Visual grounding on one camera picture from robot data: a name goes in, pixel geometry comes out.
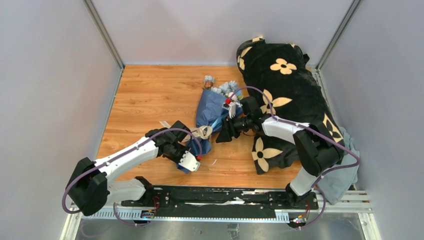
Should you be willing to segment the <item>blue wrapping paper sheet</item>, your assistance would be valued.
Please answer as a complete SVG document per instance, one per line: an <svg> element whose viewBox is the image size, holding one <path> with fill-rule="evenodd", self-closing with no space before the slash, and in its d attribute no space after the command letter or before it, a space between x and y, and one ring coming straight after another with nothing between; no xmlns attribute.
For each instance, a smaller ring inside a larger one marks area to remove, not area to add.
<svg viewBox="0 0 424 240"><path fill-rule="evenodd" d="M223 108L225 101L226 97L224 95L204 89L196 110L195 127L209 126L212 127L212 136L218 134L222 128L222 119L228 116L228 111ZM185 146L190 148L189 152L191 154L197 156L200 153L198 144L195 140L190 139L191 136L187 135L187 137L189 137L189 141ZM200 142L201 155L208 154L212 148L210 137L208 136L206 139L198 137L197 139Z"/></svg>

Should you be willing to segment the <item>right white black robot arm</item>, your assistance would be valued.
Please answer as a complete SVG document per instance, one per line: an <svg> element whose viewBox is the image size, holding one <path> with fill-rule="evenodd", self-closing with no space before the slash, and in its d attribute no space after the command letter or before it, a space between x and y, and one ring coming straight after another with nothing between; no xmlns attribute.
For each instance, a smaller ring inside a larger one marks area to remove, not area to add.
<svg viewBox="0 0 424 240"><path fill-rule="evenodd" d="M344 157L344 145L335 141L321 121L301 123L289 121L270 113L262 113L252 96L234 102L227 97L222 104L227 116L221 121L216 143L231 142L242 132L252 130L293 144L301 169L285 188L286 204L298 209L326 170L339 165Z"/></svg>

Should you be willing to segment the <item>fake flower bunch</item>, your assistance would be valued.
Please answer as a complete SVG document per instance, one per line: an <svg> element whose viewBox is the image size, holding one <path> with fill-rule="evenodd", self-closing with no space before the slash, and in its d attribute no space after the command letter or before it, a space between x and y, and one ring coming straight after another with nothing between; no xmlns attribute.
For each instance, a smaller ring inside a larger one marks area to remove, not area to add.
<svg viewBox="0 0 424 240"><path fill-rule="evenodd" d="M219 86L215 86L215 78L211 75L205 75L203 79L203 88L210 90L214 93L230 97L236 90L239 89L239 85L235 80L227 81Z"/></svg>

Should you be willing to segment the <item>cream printed ribbon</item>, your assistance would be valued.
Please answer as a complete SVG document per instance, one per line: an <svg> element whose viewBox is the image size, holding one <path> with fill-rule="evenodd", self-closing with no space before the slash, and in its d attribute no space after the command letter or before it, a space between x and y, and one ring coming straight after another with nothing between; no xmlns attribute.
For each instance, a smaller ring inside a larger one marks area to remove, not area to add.
<svg viewBox="0 0 424 240"><path fill-rule="evenodd" d="M208 125L202 125L200 127L187 127L179 120L177 120L173 125L170 125L166 121L160 121L159 123L163 127L165 127L165 129L175 128L175 129L185 129L187 131L190 131L192 135L199 140L208 140L213 133L213 128ZM193 137L189 135L188 133L181 132L181 131L168 131L168 132L159 134L157 137L155 137L155 139L164 139L165 141L168 141L168 142L176 140L179 143L186 143L192 140Z"/></svg>

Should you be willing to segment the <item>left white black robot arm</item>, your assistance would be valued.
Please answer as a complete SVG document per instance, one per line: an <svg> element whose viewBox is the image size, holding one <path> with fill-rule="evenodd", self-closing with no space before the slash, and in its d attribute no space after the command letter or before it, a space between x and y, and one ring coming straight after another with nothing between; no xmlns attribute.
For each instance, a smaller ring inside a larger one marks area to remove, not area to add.
<svg viewBox="0 0 424 240"><path fill-rule="evenodd" d="M149 206L155 199L154 187L142 176L131 180L117 178L146 161L164 157L178 166L195 172L200 167L203 151L194 155L190 147L183 145L189 135L198 146L200 141L182 122L176 121L170 128L150 130L130 146L103 158L78 161L62 196L62 208L66 213L81 212L91 216L105 205L134 201Z"/></svg>

